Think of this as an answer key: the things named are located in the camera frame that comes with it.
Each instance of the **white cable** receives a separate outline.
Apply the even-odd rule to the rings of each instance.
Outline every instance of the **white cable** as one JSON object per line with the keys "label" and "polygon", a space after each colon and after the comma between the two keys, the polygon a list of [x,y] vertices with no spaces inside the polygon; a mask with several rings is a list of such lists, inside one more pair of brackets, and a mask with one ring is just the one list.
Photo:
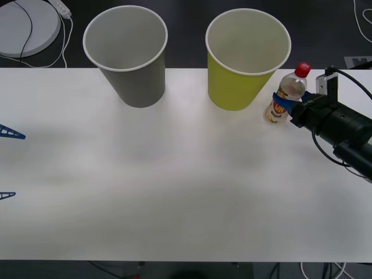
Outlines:
{"label": "white cable", "polygon": [[[50,64],[50,65],[48,65],[48,66],[35,67],[35,66],[30,65],[30,64],[28,64],[28,63],[26,63],[26,62],[24,62],[24,61],[21,61],[22,64],[25,64],[25,65],[27,65],[28,67],[31,67],[31,68],[49,68],[49,67],[53,66],[53,65],[54,65],[54,64],[59,60],[59,58],[60,58],[61,55],[63,55],[63,53],[64,53],[64,51],[65,51],[65,49],[66,49],[66,47],[67,47],[67,44],[66,44],[66,46],[65,46],[66,29],[65,29],[65,23],[63,22],[63,19],[62,19],[62,17],[60,16],[59,12],[57,12],[57,14],[58,14],[58,16],[59,16],[59,18],[60,18],[60,21],[62,22],[62,25],[63,25],[63,43],[62,43],[62,49],[61,49],[60,54],[59,54],[59,56],[57,57],[57,59],[56,59],[52,64]],[[13,60],[13,61],[17,61],[17,62],[19,62],[19,60],[14,59],[14,58],[11,58],[11,57],[2,56],[2,55],[0,55],[0,57],[5,58],[5,59],[9,59],[9,60]],[[65,68],[67,68],[67,63],[66,63],[66,60],[65,60],[64,57],[63,57],[63,61],[65,62]]]}
{"label": "white cable", "polygon": [[[339,266],[338,263],[335,263],[335,264],[341,269],[341,271],[340,271],[340,273],[334,279],[339,279],[340,276],[342,275],[342,273],[345,272],[346,263],[344,263],[344,265],[342,267]],[[301,268],[301,272],[302,272],[302,275],[304,276],[304,278],[305,279],[309,279],[308,276],[306,276],[305,271],[303,270],[303,263],[300,263],[300,268]]]}
{"label": "white cable", "polygon": [[[338,264],[338,263],[335,263],[336,266],[339,268],[339,269],[342,269],[342,267]],[[346,270],[344,269],[344,273],[346,276],[348,276],[350,279],[354,279],[349,273],[346,272]]]}
{"label": "white cable", "polygon": [[63,61],[65,62],[65,68],[67,68],[67,62],[66,62],[66,59],[65,59],[65,50],[66,50],[67,46],[69,45],[70,37],[71,37],[71,33],[72,33],[72,29],[74,28],[74,23],[72,21],[72,18],[71,17],[68,17],[68,19],[71,21],[71,29],[70,29],[69,37],[67,38],[67,42],[66,42],[65,48],[62,51],[62,58],[63,58]]}
{"label": "white cable", "polygon": [[[355,15],[355,20],[356,20],[356,25],[358,25],[359,32],[360,32],[361,35],[364,37],[364,39],[366,39],[368,42],[372,43],[372,41],[371,41],[370,39],[368,39],[368,38],[363,34],[362,29],[361,29],[360,26],[359,26],[358,17],[356,16],[356,4],[355,4],[355,0],[353,0],[353,1],[354,1],[354,15]],[[364,15],[364,13],[365,13],[366,11],[368,11],[368,10],[372,10],[372,9],[365,9],[365,10],[363,11],[362,14],[363,14],[364,19],[367,20],[368,23],[372,24],[372,22],[371,22],[369,19],[367,19],[367,17]]]}

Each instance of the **plastic bottle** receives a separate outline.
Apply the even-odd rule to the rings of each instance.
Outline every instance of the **plastic bottle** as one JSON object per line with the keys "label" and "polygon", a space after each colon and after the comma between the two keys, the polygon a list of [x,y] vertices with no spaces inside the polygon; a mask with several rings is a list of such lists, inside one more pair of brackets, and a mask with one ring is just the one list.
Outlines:
{"label": "plastic bottle", "polygon": [[[305,94],[307,82],[306,77],[311,70],[311,66],[307,63],[300,63],[294,73],[287,74],[280,81],[277,95],[284,99],[298,101]],[[288,112],[279,106],[274,100],[271,101],[266,108],[264,118],[271,124],[285,122],[288,117]]]}

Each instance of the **dark floor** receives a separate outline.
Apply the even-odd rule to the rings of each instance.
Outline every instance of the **dark floor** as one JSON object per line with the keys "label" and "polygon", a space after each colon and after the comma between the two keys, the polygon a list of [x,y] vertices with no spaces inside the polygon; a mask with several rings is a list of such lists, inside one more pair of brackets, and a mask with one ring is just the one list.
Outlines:
{"label": "dark floor", "polygon": [[[96,262],[99,266],[120,276],[127,276],[140,273],[142,279],[248,279],[250,269],[247,264],[240,264],[239,267],[231,263],[212,263],[212,264],[192,264],[188,263],[147,263],[144,267],[137,269],[137,263],[120,262]],[[254,279],[269,279],[269,274],[274,267],[274,263],[254,263]],[[176,270],[194,270],[192,275],[182,276]],[[203,269],[204,276],[196,271]],[[321,279],[323,264],[306,263],[304,264],[306,275],[310,279]],[[338,270],[333,265],[333,273],[338,274]],[[345,269],[355,279],[372,278],[372,266],[349,263]],[[1,279],[113,279],[114,277],[106,274],[88,262],[59,262],[59,261],[0,261]],[[281,263],[281,279],[304,278],[298,263]]]}
{"label": "dark floor", "polygon": [[[10,0],[0,0],[0,6],[7,2]],[[169,31],[166,66],[172,68],[206,68],[206,29],[217,15],[235,8],[263,10],[286,26],[292,38],[292,53],[284,68],[307,61],[313,68],[334,65],[344,69],[344,57],[372,55],[372,44],[357,29],[352,0],[64,0],[64,3],[74,21],[65,55],[69,67],[94,66],[83,51],[84,30],[96,15],[119,5],[144,6],[164,19]],[[372,26],[362,17],[362,11],[372,8],[372,2],[356,3],[360,26],[372,39]],[[372,12],[366,15],[372,18]],[[70,22],[65,22],[68,32]],[[62,37],[61,31],[51,46],[25,61],[34,66],[49,65],[60,53]],[[62,59],[54,66],[63,67]],[[0,67],[18,67],[18,63],[0,58]]]}

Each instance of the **cap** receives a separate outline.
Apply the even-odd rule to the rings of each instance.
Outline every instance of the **cap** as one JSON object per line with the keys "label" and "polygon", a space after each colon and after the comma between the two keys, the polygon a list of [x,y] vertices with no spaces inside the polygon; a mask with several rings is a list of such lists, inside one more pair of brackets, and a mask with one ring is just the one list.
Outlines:
{"label": "cap", "polygon": [[302,62],[297,66],[295,75],[298,77],[307,77],[311,69],[312,67],[309,64]]}

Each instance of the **paper cup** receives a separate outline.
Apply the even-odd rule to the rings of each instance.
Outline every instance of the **paper cup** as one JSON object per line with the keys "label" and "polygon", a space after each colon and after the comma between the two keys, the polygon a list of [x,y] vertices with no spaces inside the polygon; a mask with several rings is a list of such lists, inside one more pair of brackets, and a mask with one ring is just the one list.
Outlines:
{"label": "paper cup", "polygon": [[83,47],[121,99],[144,108],[164,94],[167,40],[167,27],[155,12],[139,6],[118,6],[90,22]]}
{"label": "paper cup", "polygon": [[216,17],[205,42],[208,93],[226,110],[247,107],[291,52],[291,38],[284,25],[253,9],[229,10]]}

